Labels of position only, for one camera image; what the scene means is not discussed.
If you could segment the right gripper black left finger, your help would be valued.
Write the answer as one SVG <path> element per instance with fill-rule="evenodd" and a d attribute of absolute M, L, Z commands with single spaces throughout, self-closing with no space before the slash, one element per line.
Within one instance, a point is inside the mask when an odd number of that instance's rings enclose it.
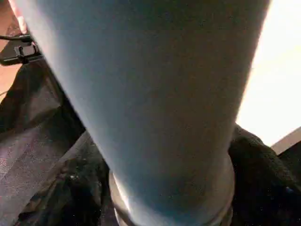
<path fill-rule="evenodd" d="M 109 169 L 84 132 L 19 214 L 16 226 L 116 226 Z"/>

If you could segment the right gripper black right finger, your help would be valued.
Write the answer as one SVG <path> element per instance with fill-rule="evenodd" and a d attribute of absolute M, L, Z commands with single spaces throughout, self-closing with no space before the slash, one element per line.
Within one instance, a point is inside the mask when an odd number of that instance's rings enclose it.
<path fill-rule="evenodd" d="M 299 226 L 301 183 L 260 138 L 235 125 L 233 226 Z"/>

